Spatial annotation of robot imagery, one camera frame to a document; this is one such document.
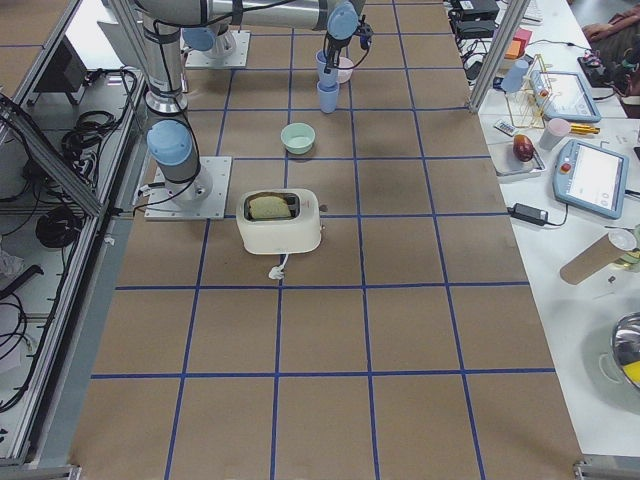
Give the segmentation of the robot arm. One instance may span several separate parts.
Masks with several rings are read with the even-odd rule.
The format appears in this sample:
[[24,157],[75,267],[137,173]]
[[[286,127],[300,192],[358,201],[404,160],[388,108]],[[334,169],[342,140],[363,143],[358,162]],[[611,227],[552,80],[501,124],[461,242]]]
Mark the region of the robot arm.
[[[370,31],[349,1],[141,1],[148,124],[156,174],[142,213],[222,219],[255,195],[288,207],[350,213],[353,121],[337,108],[341,51]],[[184,33],[235,51],[237,23],[275,30],[251,39],[261,59],[240,70],[190,70]]]

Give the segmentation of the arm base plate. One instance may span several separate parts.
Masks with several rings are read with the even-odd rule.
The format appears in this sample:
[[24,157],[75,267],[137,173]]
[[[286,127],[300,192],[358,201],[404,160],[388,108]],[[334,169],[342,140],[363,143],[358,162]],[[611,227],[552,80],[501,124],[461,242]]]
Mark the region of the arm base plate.
[[154,181],[162,186],[151,190],[144,218],[149,221],[222,220],[226,210],[232,158],[202,156],[200,172],[185,190],[183,186],[166,182],[159,167]]
[[185,67],[191,70],[245,68],[250,36],[247,30],[226,30],[221,34],[207,29],[184,32]]

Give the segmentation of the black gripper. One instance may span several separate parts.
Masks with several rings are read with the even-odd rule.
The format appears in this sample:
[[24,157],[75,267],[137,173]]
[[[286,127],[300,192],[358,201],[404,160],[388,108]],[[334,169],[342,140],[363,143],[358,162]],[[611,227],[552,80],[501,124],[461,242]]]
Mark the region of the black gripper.
[[350,44],[353,37],[358,39],[360,48],[367,55],[372,45],[373,29],[365,17],[328,19],[324,40],[325,74],[333,74],[339,70],[340,52]]

